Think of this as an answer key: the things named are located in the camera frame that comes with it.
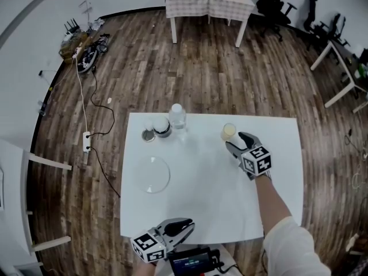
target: glass cup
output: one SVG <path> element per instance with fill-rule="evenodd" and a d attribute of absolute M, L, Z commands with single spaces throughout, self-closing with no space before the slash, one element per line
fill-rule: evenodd
<path fill-rule="evenodd" d="M 227 123 L 224 125 L 223 130 L 221 131 L 221 139 L 224 141 L 229 141 L 232 136 L 236 133 L 236 127 L 231 124 Z"/>

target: water bottle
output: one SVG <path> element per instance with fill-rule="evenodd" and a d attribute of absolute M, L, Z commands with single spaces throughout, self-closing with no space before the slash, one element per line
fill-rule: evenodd
<path fill-rule="evenodd" d="M 178 103 L 175 103 L 168 113 L 168 120 L 175 133 L 186 132 L 186 112 L 185 109 Z"/>

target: checkered tablecloth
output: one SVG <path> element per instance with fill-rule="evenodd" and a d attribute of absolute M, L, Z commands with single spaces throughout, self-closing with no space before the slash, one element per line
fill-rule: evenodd
<path fill-rule="evenodd" d="M 166 17 L 204 16 L 247 21 L 253 11 L 252 0 L 165 0 Z"/>

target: electronic device screen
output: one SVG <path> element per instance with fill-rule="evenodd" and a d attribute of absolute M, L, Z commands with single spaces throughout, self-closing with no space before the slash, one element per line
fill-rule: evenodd
<path fill-rule="evenodd" d="M 179 252 L 170 257 L 175 276 L 200 275 L 213 270 L 209 250 Z"/>

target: white sleeve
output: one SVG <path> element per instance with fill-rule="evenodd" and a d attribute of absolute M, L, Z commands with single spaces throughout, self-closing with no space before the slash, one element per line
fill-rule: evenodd
<path fill-rule="evenodd" d="M 263 242 L 269 276 L 330 276 L 331 271 L 315 253 L 312 235 L 292 217 L 281 220 Z"/>

